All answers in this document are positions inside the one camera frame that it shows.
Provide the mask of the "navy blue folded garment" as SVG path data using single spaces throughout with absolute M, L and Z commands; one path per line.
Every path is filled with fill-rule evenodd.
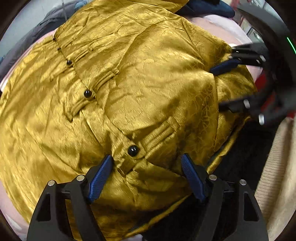
M 176 12 L 179 16 L 198 17 L 205 15 L 218 15 L 226 18 L 235 16 L 234 9 L 223 1 L 191 0 Z

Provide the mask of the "beige knit sweater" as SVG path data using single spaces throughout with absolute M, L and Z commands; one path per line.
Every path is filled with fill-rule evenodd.
M 255 198 L 266 221 L 269 240 L 276 240 L 295 212 L 295 119 L 278 127 Z

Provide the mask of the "grey covered massage bed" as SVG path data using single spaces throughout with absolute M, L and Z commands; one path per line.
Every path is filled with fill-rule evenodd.
M 64 24 L 89 1 L 30 1 L 1 39 L 1 79 L 29 47 Z

